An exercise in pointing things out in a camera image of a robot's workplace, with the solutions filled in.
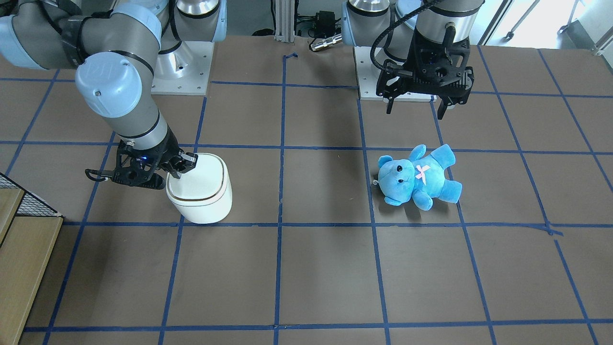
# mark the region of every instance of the white trash can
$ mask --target white trash can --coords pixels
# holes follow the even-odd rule
[[[176,179],[168,174],[166,195],[186,220],[192,223],[216,223],[226,218],[232,208],[232,186],[226,163],[211,153],[197,153],[198,162],[191,171]]]

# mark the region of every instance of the pink bow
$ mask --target pink bow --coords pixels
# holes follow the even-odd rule
[[[416,168],[419,171],[419,174],[416,175],[415,178],[418,179],[418,180],[419,179],[423,180],[424,181],[424,185],[426,185],[425,184],[425,171],[430,169],[430,166],[429,165],[424,165],[424,167],[422,168],[421,165],[418,165]]]

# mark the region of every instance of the plush toy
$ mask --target plush toy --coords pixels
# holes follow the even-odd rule
[[[445,144],[424,157],[425,150],[425,145],[417,146],[408,160],[379,158],[379,177],[373,183],[381,188],[386,203],[399,206],[412,197],[417,207],[427,211],[432,208],[432,198],[458,202],[462,184],[444,175],[444,170],[455,163],[451,148]]]

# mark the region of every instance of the robotic arm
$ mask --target robotic arm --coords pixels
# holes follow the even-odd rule
[[[162,32],[160,18],[130,2],[83,16],[68,0],[22,0],[18,15],[0,18],[0,52],[16,66],[77,69],[79,92],[121,138],[115,169],[87,169],[90,179],[163,189],[157,170],[180,178],[196,166],[197,156],[179,148],[151,98],[158,53],[184,38],[225,38],[225,20],[220,25],[218,18],[225,5],[225,0],[171,0],[159,14],[167,23]]]
[[[441,98],[440,120],[448,107],[468,101],[474,82],[473,68],[466,66],[468,35],[484,0],[424,0],[410,12],[411,2],[349,0],[343,5],[343,42],[371,47],[371,61],[381,70],[376,93],[387,101],[388,114],[396,97],[426,93]],[[383,63],[375,57],[381,45]]]

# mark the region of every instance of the white mounting plate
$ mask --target white mounting plate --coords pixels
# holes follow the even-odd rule
[[[379,55],[381,48],[377,48],[375,53]],[[370,61],[370,47],[354,47],[354,57],[356,59],[357,82],[360,85],[360,99],[367,101],[380,101],[383,97],[376,94],[377,80],[380,70]],[[430,102],[432,95],[423,93],[405,93],[394,99],[395,102]]]
[[[205,96],[207,94],[208,77],[213,62],[212,42],[184,42],[194,53],[194,64],[198,73],[186,74],[178,79],[153,78],[151,84],[152,95],[190,95]]]

